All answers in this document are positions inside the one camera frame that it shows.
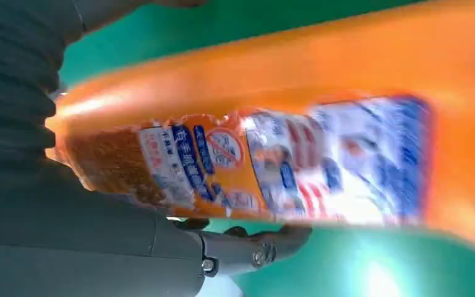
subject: orange bag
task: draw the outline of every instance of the orange bag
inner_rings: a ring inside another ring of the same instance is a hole
[[[58,101],[47,156],[171,214],[424,225],[475,242],[475,0],[164,58]]]

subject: green floor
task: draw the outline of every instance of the green floor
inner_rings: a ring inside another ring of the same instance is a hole
[[[72,46],[61,71],[74,84],[116,67],[240,38],[377,11],[407,0],[212,0],[200,9],[145,7]],[[240,224],[217,220],[211,229]],[[316,230],[295,257],[236,277],[248,297],[475,297],[475,252],[418,231]]]

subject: plastic packaging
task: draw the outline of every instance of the plastic packaging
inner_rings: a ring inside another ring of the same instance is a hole
[[[46,125],[47,156],[142,207],[420,225],[475,242],[475,1],[117,71],[60,98]]]

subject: screw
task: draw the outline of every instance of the screw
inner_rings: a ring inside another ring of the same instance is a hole
[[[205,259],[201,263],[204,272],[211,272],[214,269],[214,261],[212,259]]]
[[[254,265],[256,267],[261,267],[263,265],[265,265],[265,261],[266,261],[266,256],[265,256],[265,252],[263,251],[263,249],[260,249],[258,251],[255,251],[252,255],[252,258],[254,260]]]

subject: product label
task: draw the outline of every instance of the product label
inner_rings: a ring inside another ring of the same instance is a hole
[[[414,97],[252,114],[247,139],[268,209],[285,220],[418,221],[427,116]]]
[[[428,119],[415,97],[378,97],[299,114],[186,115],[65,145],[89,189],[171,215],[414,223],[426,188]]]

